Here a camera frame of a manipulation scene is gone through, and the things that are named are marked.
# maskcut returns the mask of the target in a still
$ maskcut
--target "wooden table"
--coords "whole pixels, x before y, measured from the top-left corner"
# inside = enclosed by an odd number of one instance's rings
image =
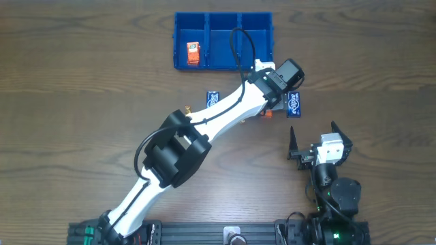
[[[270,11],[275,62],[306,73],[302,117],[251,118],[222,135],[197,174],[149,218],[274,221],[316,211],[309,173],[287,161],[335,120],[354,141],[340,176],[362,184],[372,244],[436,236],[436,5],[432,0],[2,1],[0,240],[64,244],[68,222],[116,207],[138,143],[236,72],[173,68],[175,11]]]

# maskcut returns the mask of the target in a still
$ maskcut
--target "orange tic tac box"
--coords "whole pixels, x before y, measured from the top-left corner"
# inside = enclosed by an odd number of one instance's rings
[[[188,51],[188,65],[200,64],[200,45],[198,42],[190,42],[186,44]]]

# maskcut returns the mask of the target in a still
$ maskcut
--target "blue tray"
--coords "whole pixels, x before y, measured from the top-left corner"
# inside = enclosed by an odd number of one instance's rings
[[[273,61],[273,15],[256,13],[176,12],[174,16],[174,68],[176,69],[237,69],[230,50],[230,31],[243,28],[253,39],[256,58]],[[186,43],[200,43],[200,64],[187,64]],[[244,70],[250,69],[253,52],[247,37],[240,31],[234,34],[236,53]]]

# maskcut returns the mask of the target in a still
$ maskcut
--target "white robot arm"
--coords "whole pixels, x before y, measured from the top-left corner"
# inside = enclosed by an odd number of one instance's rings
[[[155,136],[145,148],[147,158],[140,178],[120,206],[99,218],[99,228],[105,234],[107,244],[123,244],[131,234],[141,227],[146,213],[164,191],[178,187],[189,179],[200,167],[211,148],[211,142],[230,127],[246,118],[258,115],[264,109],[276,105],[282,94],[292,89],[303,79],[302,69],[293,60],[287,60],[275,70],[273,62],[255,62],[255,72],[245,81],[242,100],[231,110],[207,123],[186,129],[168,130]],[[240,98],[242,85],[231,95],[214,106],[199,112],[183,115],[175,111],[164,121],[162,127],[173,127],[186,123],[200,123],[235,104]],[[183,136],[189,147],[184,148],[174,134]]]

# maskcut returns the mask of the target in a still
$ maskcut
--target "tic tac logo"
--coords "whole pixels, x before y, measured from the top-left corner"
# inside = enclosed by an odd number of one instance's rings
[[[211,99],[209,99],[209,101],[207,101],[207,107],[211,107],[212,105],[215,105],[216,103],[218,103],[218,95],[214,95],[211,94]]]
[[[289,108],[292,109],[292,113],[296,114],[297,109],[300,107],[300,98],[298,94],[291,94],[291,99],[289,100]]]

